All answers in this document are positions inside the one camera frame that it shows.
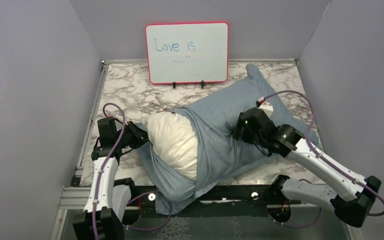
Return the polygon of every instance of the white wall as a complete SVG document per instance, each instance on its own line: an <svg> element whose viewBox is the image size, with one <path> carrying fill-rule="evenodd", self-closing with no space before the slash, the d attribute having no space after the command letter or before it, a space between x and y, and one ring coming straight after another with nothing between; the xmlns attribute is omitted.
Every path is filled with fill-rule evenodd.
<svg viewBox="0 0 384 240"><path fill-rule="evenodd" d="M384 0L333 0L298 69L326 152L378 177L384 197ZM384 216L368 217L362 233L384 239Z"/></svg>
<svg viewBox="0 0 384 240"><path fill-rule="evenodd" d="M100 61L68 0L0 0L0 240L49 239Z"/></svg>
<svg viewBox="0 0 384 240"><path fill-rule="evenodd" d="M228 21L234 59L299 58L331 0L70 0L104 60L146 59L149 23Z"/></svg>

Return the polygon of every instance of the marble surface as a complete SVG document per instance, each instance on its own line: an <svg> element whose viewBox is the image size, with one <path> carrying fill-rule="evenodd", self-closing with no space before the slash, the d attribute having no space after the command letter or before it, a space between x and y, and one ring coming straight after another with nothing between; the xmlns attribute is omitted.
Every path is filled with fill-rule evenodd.
<svg viewBox="0 0 384 240"><path fill-rule="evenodd" d="M295 62L255 62L275 91L295 90L304 93L300 75ZM128 121L141 122L150 114L174 110L225 88L247 74L247 62L230 63L229 78L225 83L206 85L203 89L197 85L153 85L149 81L146 64L111 64L104 83L97 118L103 118L102 107L106 103L115 103L125 110ZM283 103L295 118L308 124L311 120L310 109L304 99L296 94L282 94ZM117 116L115 108L108 107L110 113ZM90 186L93 181L93 162L91 152L97 140L98 129L92 130L87 154L83 157L83 173L80 186ZM262 185L271 184L277 175L288 175L296 179L307 179L313 183L321 181L301 165L277 157L249 172L220 182L221 185ZM135 151L122 156L115 179L133 178L136 185L153 185L147 176Z"/></svg>

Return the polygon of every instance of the light blue fabric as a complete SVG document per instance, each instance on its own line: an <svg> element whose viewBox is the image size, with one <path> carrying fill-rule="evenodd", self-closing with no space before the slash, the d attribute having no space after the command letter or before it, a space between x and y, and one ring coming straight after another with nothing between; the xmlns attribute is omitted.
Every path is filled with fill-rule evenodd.
<svg viewBox="0 0 384 240"><path fill-rule="evenodd" d="M254 145L232 138L239 114L254 108L260 97L274 93L258 67L248 64L246 70L247 77L244 79L174 111L190 120L198 138L196 181L162 161L153 151L152 143L148 142L138 149L146 173L161 193L155 200L157 213L167 215L170 201L172 213L176 214L218 182L251 170L274 157L275 154L264 156ZM278 96L267 101L273 105L274 112L270 119L276 125L289 124L305 132L307 125L296 120ZM319 139L314 131L309 136L317 145Z"/></svg>

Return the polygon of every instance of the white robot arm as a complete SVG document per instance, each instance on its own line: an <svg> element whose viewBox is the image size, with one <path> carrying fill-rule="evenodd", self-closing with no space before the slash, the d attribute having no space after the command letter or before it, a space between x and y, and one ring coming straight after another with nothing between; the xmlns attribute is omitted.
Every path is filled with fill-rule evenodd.
<svg viewBox="0 0 384 240"><path fill-rule="evenodd" d="M122 219L127 205L134 200L131 199L134 182L131 178L115 181L115 177L120 157L127 153L124 148L139 148L148 142L148 135L132 122L124 122L122 130L117 130L116 121L113 117L97 121L99 138L91 155L93 182L83 212L74 216L73 220L74 232L79 240L125 239Z"/></svg>
<svg viewBox="0 0 384 240"><path fill-rule="evenodd" d="M233 138L267 149L268 156L276 153L295 161L326 184L310 184L280 175L270 186L268 194L280 200L300 200L332 210L343 222L361 227L378 197L381 181L344 167L294 127L287 124L276 126L269 118L273 111L269 108L258 101L257 107L242 112Z"/></svg>

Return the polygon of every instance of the whiteboard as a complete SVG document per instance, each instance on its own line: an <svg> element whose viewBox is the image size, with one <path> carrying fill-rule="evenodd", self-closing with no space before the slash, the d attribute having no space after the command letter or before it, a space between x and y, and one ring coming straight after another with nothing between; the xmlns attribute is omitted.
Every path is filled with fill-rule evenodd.
<svg viewBox="0 0 384 240"><path fill-rule="evenodd" d="M149 24L145 31L151 83L220 83L228 79L227 22Z"/></svg>

